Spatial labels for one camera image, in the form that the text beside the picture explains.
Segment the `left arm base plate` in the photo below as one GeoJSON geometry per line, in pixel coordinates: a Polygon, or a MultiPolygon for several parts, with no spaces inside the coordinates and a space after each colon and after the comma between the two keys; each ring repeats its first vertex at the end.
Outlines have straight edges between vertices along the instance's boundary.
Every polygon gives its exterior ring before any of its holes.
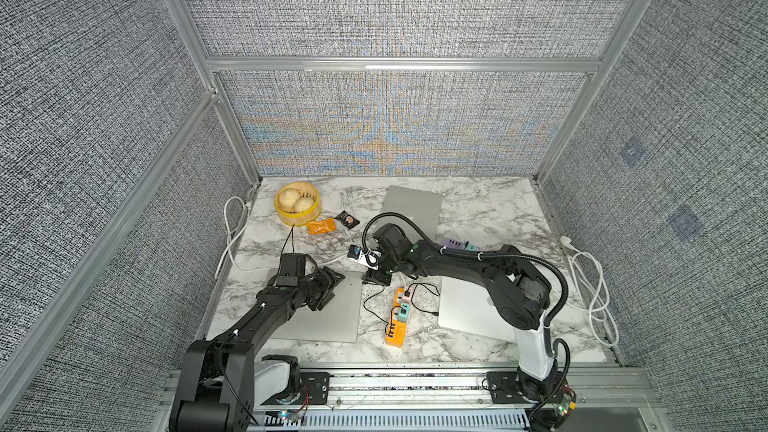
{"type": "Polygon", "coordinates": [[[298,408],[300,405],[326,405],[330,392],[330,377],[327,372],[302,372],[301,386],[295,393],[275,394],[262,403],[262,406],[287,406],[298,408]]]}

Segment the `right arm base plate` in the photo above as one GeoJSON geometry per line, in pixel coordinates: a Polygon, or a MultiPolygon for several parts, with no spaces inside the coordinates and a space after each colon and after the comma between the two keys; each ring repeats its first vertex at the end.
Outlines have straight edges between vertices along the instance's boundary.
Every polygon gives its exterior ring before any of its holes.
{"type": "Polygon", "coordinates": [[[495,405],[526,404],[517,382],[515,371],[491,371],[482,382],[495,405]]]}

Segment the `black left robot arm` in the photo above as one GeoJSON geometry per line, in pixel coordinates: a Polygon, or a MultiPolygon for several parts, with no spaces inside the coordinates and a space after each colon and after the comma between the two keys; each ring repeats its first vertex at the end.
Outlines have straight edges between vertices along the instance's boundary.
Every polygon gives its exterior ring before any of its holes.
{"type": "Polygon", "coordinates": [[[168,429],[245,431],[258,423],[255,407],[274,396],[299,395],[297,358],[269,356],[256,364],[256,353],[297,310],[323,310],[344,280],[344,274],[316,264],[306,254],[282,254],[276,275],[243,317],[214,338],[196,340],[188,347],[168,429]]]}

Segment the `teal charger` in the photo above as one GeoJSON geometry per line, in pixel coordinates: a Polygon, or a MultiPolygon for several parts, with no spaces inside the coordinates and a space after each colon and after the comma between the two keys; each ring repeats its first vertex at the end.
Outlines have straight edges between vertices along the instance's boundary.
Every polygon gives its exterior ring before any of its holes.
{"type": "Polygon", "coordinates": [[[406,323],[410,317],[411,304],[403,302],[397,308],[397,320],[406,323]]]}

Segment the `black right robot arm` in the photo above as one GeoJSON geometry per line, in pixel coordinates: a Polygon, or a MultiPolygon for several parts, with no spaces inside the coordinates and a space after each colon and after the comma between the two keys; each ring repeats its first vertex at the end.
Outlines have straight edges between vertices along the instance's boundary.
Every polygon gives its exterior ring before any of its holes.
{"type": "Polygon", "coordinates": [[[551,338],[551,323],[569,296],[557,266],[511,245],[492,251],[442,246],[397,212],[374,216],[362,229],[361,248],[374,253],[386,272],[447,277],[484,288],[515,333],[519,394],[542,405],[565,385],[570,350],[564,340],[551,338]]]}

